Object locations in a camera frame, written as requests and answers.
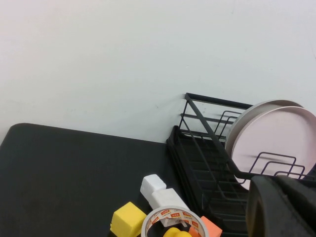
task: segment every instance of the yellow toy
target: yellow toy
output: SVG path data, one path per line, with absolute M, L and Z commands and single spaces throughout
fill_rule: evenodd
M 174 237 L 176 233 L 179 233 L 180 230 L 175 227 L 171 227 L 169 230 L 164 233 L 163 237 Z
M 117 237 L 137 237 L 140 235 L 145 217 L 144 212 L 128 202 L 114 212 L 110 230 Z
M 186 231 L 180 231 L 178 228 L 171 227 L 169 230 L 164 233 L 163 237 L 192 237 Z
M 176 233 L 173 237 L 192 237 L 188 232 L 186 231 L 180 231 Z

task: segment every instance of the yellow foam cube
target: yellow foam cube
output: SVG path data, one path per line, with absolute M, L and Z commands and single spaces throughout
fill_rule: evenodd
M 117 237 L 137 237 L 140 235 L 145 217 L 144 212 L 128 202 L 114 212 L 110 230 Z

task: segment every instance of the dish drying rack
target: dish drying rack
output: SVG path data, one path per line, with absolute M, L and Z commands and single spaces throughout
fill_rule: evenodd
M 180 124 L 173 127 L 167 146 L 190 209 L 218 225 L 223 237 L 248 236 L 245 221 L 248 190 L 241 184 L 254 175 L 265 175 L 269 165 L 288 167 L 288 171 L 277 171 L 274 176 L 296 175 L 305 186 L 316 188 L 316 167 L 304 175 L 305 167 L 296 164 L 296 157 L 289 154 L 262 151 L 248 172 L 238 169 L 225 150 L 226 134 L 238 116 L 252 105 L 190 93 L 185 95 L 185 100 Z M 252 173 L 262 155 L 288 158 L 289 162 L 271 160 L 261 174 Z M 302 172 L 292 172 L 293 167 L 300 167 Z M 234 176 L 244 181 L 239 183 Z

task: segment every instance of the plate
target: plate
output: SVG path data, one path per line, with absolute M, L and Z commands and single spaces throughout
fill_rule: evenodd
M 316 163 L 316 117 L 302 107 L 288 106 L 262 113 L 253 118 L 239 133 L 233 146 L 232 160 L 242 172 L 249 172 L 261 152 L 282 154 L 281 157 L 262 154 L 251 173 L 275 175 L 278 171 L 289 172 L 291 166 L 273 162 L 292 164 L 296 158 L 293 173 L 308 174 Z M 303 176 L 290 174 L 292 178 Z M 249 190 L 250 181 L 241 184 Z
M 234 121 L 226 137 L 225 149 L 228 155 L 231 157 L 235 140 L 240 131 L 243 129 L 243 127 L 246 126 L 246 124 L 249 121 L 251 121 L 254 117 L 258 116 L 259 114 L 284 106 L 302 107 L 301 105 L 289 100 L 270 100 L 256 104 L 254 106 L 251 106 L 249 109 L 245 110 Z

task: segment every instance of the pink plate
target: pink plate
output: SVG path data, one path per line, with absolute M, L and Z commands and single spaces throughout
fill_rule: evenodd
M 280 157 L 262 154 L 252 169 L 260 174 L 269 161 L 296 165 L 291 173 L 308 174 L 316 163 L 316 117 L 308 110 L 296 107 L 280 107 L 253 118 L 239 133 L 233 147 L 232 159 L 240 171 L 249 172 L 261 152 L 282 154 Z M 288 172 L 290 165 L 268 163 L 263 174 L 275 175 L 278 171 Z M 290 174 L 292 178 L 303 176 Z M 241 184 L 249 190 L 250 181 Z

